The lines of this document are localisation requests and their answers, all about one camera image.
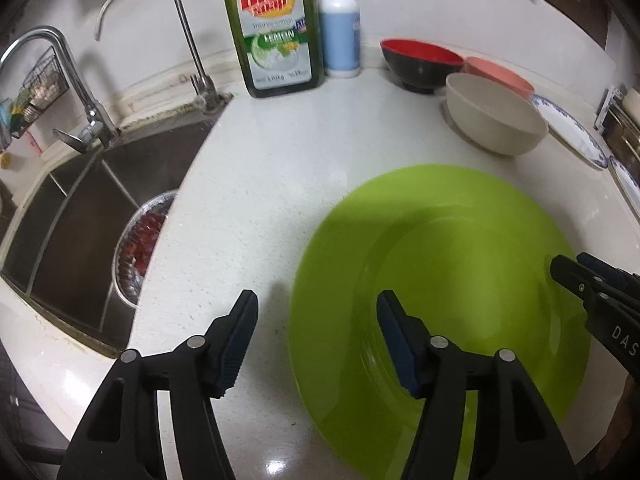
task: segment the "pink bowl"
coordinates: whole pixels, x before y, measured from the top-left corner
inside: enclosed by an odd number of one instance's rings
[[[493,63],[487,59],[479,57],[467,57],[465,59],[464,72],[473,75],[479,75],[485,79],[490,79],[509,90],[516,92],[521,97],[529,101],[533,97],[533,86],[526,79],[521,78],[515,72]]]

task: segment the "red food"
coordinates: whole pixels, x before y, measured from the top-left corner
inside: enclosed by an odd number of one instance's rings
[[[164,218],[162,213],[146,213],[140,217],[129,234],[124,253],[133,256],[134,266],[141,276],[146,274]]]

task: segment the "soap dispenser bottle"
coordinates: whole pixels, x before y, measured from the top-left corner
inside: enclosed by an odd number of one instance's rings
[[[324,76],[316,0],[225,0],[246,88],[269,97]]]
[[[324,71],[330,77],[360,73],[360,7],[356,0],[321,0]]]

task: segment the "green bottle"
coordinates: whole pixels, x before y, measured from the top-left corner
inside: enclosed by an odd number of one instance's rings
[[[322,81],[316,0],[225,0],[246,88],[269,97]]]

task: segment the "wire basket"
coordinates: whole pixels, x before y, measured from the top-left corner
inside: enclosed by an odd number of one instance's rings
[[[20,137],[67,90],[69,85],[50,47],[22,83],[12,114],[12,136]]]

